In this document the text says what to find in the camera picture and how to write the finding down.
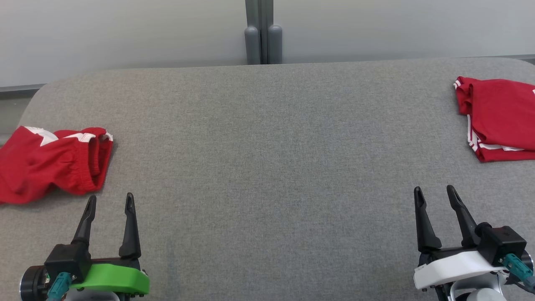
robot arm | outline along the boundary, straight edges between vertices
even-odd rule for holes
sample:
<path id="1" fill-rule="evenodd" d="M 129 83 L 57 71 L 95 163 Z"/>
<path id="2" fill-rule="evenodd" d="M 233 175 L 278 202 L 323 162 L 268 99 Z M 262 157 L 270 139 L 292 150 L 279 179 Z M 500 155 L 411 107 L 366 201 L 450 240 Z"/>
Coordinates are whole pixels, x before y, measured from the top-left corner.
<path id="1" fill-rule="evenodd" d="M 460 247 L 442 248 L 425 210 L 427 203 L 422 190 L 414 189 L 421 253 L 414 273 L 416 288 L 435 289 L 440 301 L 505 300 L 501 286 L 507 284 L 535 292 L 533 261 L 525 250 L 527 242 L 509 226 L 476 225 L 455 188 L 448 185 L 446 190 L 463 236 Z M 461 289 L 473 291 L 458 296 Z"/>
<path id="2" fill-rule="evenodd" d="M 96 197 L 92 195 L 70 244 L 56 245 L 43 266 L 29 267 L 20 282 L 22 301 L 129 301 L 149 293 L 141 256 L 134 196 L 126 197 L 126 226 L 119 257 L 92 259 L 89 253 Z"/>

teal cable connector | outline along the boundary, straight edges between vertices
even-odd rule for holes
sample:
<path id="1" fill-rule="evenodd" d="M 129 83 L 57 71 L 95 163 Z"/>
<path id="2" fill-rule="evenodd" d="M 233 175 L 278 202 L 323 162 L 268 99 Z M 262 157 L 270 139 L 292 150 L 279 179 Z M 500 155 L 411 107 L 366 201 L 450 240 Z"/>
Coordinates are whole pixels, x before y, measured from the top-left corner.
<path id="1" fill-rule="evenodd" d="M 71 274 L 67 272 L 61 272 L 56 277 L 56 280 L 48 290 L 47 301 L 61 301 L 63 295 L 68 292 L 71 287 L 72 279 Z"/>
<path id="2" fill-rule="evenodd" d="M 533 277 L 533 271 L 527 267 L 520 258 L 514 254 L 507 254 L 503 258 L 503 266 L 517 276 L 527 289 L 535 292 L 535 277 Z"/>

gray table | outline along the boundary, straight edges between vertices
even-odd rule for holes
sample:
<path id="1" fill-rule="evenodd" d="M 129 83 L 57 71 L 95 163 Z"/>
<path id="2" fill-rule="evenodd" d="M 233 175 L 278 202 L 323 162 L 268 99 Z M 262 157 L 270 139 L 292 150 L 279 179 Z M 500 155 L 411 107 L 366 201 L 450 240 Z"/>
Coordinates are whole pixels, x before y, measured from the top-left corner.
<path id="1" fill-rule="evenodd" d="M 453 184 L 476 222 L 535 251 L 535 162 L 477 161 L 459 75 L 535 84 L 504 58 L 113 70 L 46 85 L 21 124 L 114 135 L 90 251 L 117 255 L 133 192 L 144 300 L 434 300 L 412 283 L 417 185 L 444 246 L 461 241 Z M 70 242 L 86 200 L 0 206 L 5 300 Z"/>

folded red shirt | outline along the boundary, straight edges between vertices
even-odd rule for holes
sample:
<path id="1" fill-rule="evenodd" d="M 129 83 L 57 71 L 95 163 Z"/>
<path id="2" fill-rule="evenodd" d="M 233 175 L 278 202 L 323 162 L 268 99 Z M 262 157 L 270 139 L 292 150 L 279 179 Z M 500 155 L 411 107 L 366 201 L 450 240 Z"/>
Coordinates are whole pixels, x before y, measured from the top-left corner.
<path id="1" fill-rule="evenodd" d="M 506 79 L 458 77 L 459 113 L 481 162 L 535 159 L 535 86 Z"/>

white wall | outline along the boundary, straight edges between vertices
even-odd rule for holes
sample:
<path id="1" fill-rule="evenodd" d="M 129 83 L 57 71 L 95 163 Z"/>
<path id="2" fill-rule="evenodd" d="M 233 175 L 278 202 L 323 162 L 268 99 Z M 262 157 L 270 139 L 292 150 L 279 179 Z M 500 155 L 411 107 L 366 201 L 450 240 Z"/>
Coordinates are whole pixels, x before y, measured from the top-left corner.
<path id="1" fill-rule="evenodd" d="M 284 63 L 535 54 L 533 0 L 274 0 Z"/>
<path id="2" fill-rule="evenodd" d="M 243 0 L 2 0 L 0 87 L 124 67 L 246 64 Z"/>

